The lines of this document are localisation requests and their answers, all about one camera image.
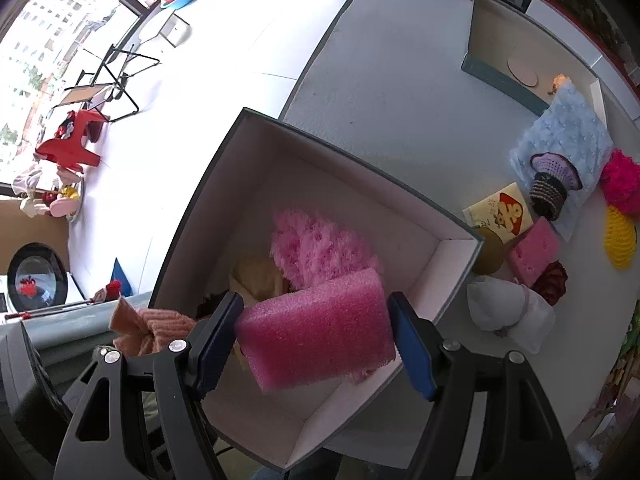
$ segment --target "light blue fluffy cloth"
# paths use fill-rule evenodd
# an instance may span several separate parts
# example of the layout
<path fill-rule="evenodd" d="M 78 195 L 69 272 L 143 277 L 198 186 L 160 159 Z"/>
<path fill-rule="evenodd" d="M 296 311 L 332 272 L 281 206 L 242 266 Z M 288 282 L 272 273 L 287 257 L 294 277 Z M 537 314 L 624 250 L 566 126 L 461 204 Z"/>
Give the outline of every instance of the light blue fluffy cloth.
<path fill-rule="evenodd" d="M 529 190 L 536 175 L 531 156 L 559 153 L 568 158 L 580 174 L 582 189 L 569 191 L 553 226 L 564 240 L 571 239 L 580 209 L 595 189 L 602 168 L 609 160 L 613 141 L 590 104 L 570 83 L 564 83 L 549 108 L 527 129 L 509 152 L 511 167 Z"/>

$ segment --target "cartoon print card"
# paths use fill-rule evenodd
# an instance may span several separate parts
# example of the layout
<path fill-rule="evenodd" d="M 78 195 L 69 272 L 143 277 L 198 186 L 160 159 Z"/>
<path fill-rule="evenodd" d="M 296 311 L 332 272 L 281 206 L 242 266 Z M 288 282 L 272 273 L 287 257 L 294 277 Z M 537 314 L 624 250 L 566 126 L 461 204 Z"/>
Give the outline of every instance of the cartoon print card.
<path fill-rule="evenodd" d="M 533 220 L 518 185 L 514 182 L 463 212 L 466 223 L 487 227 L 507 243 L 533 225 Z"/>

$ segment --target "white floor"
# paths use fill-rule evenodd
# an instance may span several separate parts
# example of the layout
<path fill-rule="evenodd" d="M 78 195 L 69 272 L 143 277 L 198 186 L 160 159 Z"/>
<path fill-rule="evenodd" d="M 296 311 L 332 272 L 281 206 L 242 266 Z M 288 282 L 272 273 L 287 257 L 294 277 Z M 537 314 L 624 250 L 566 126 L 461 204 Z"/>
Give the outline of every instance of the white floor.
<path fill-rule="evenodd" d="M 116 258 L 134 293 L 154 288 L 184 209 L 238 112 L 279 115 L 344 2 L 195 0 L 178 11 L 190 35 L 130 81 L 143 110 L 105 127 L 93 147 L 102 161 L 86 170 L 68 244 L 85 295 L 109 281 Z"/>

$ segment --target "round cardboard piece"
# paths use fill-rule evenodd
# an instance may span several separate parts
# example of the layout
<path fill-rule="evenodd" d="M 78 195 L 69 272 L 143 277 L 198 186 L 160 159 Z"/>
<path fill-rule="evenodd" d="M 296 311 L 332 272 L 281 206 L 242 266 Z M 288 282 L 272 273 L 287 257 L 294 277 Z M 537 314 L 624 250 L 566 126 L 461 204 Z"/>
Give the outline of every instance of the round cardboard piece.
<path fill-rule="evenodd" d="M 538 84 L 538 74 L 536 74 L 536 71 L 517 57 L 510 57 L 507 60 L 507 66 L 514 78 L 520 81 L 524 86 L 532 88 Z"/>

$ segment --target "orange knitted item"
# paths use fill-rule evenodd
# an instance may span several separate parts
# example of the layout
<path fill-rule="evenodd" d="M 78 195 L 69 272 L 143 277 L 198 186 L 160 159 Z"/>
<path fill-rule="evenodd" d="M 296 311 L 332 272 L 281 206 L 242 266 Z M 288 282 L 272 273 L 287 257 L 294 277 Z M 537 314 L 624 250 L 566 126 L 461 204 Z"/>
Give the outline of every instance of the orange knitted item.
<path fill-rule="evenodd" d="M 136 310 L 120 297 L 109 329 L 122 335 L 113 340 L 113 345 L 124 357 L 136 357 L 154 354 L 174 339 L 184 339 L 195 325 L 193 319 L 173 310 Z"/>

